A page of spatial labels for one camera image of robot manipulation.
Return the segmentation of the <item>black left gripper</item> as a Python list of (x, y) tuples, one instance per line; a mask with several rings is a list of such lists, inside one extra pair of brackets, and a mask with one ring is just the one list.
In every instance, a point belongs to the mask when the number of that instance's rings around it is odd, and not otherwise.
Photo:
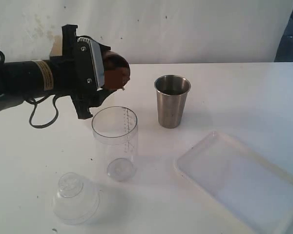
[[(67, 24), (62, 27), (62, 55), (50, 60), (58, 69), (54, 76), (55, 89), (63, 96), (70, 96), (79, 119), (92, 117), (89, 108), (100, 107), (116, 90), (96, 91), (93, 79), (89, 47), (77, 42), (78, 26)], [(111, 47), (94, 41), (94, 55), (106, 57)]]

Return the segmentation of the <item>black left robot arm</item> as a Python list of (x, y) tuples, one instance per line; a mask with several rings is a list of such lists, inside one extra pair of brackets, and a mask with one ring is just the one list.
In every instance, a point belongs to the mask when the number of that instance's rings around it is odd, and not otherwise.
[(105, 91), (104, 56), (109, 46), (77, 36), (77, 25), (62, 27), (62, 55), (47, 60), (5, 62), (0, 51), (0, 111), (35, 98), (70, 96), (79, 119), (92, 117), (110, 95)]

